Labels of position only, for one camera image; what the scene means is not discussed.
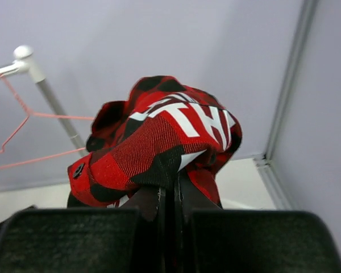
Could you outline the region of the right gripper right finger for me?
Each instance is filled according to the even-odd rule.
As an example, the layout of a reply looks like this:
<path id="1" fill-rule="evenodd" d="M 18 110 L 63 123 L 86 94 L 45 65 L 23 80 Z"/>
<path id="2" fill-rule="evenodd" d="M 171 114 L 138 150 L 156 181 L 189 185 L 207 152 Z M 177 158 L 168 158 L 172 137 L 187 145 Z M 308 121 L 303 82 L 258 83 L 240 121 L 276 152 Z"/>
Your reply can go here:
<path id="1" fill-rule="evenodd" d="M 174 183 L 179 272 L 341 272 L 325 223 L 295 210 L 221 209 L 185 171 Z"/>

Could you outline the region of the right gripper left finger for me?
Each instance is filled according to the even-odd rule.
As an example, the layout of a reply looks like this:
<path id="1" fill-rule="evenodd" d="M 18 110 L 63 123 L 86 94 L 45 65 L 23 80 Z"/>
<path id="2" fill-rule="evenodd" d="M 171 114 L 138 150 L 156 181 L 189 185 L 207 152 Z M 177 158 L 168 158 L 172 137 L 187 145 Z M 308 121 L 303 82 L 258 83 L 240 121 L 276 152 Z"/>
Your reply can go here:
<path id="1" fill-rule="evenodd" d="M 164 191 L 119 208 L 29 209 L 0 230 L 0 272 L 162 272 Z"/>

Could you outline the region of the red black plaid shirt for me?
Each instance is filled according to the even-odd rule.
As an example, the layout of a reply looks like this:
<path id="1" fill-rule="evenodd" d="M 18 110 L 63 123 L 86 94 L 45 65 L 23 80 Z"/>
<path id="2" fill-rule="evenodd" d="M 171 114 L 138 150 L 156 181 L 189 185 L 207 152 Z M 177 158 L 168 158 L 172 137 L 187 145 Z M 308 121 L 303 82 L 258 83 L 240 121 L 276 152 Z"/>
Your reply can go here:
<path id="1" fill-rule="evenodd" d="M 211 94 L 172 76 L 143 77 L 127 100 L 98 112 L 88 154 L 68 167 L 67 206 L 119 207 L 143 186 L 171 189 L 180 172 L 220 204 L 215 177 L 242 136 L 238 120 Z"/>

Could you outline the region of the pink clothes hanger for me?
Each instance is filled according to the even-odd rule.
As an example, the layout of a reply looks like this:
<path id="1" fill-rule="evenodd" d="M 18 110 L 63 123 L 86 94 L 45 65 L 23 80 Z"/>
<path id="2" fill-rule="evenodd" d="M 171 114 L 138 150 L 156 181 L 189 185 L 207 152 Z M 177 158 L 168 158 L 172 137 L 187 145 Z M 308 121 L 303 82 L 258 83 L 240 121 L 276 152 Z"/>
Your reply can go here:
<path id="1" fill-rule="evenodd" d="M 9 129 L 13 129 L 13 132 L 0 145 L 0 169 L 14 168 L 78 153 L 58 119 L 29 115 L 15 96 L 18 95 L 34 112 L 52 114 L 53 111 L 46 100 L 40 102 L 44 111 L 39 111 L 34 102 L 26 102 L 26 98 L 14 88 L 9 78 L 10 76 L 0 81 L 18 105 L 12 110 L 9 108 L 12 103 L 0 107 L 0 117 L 5 114 L 9 115 L 4 119 L 9 125 L 4 126 L 2 132 L 7 133 Z"/>

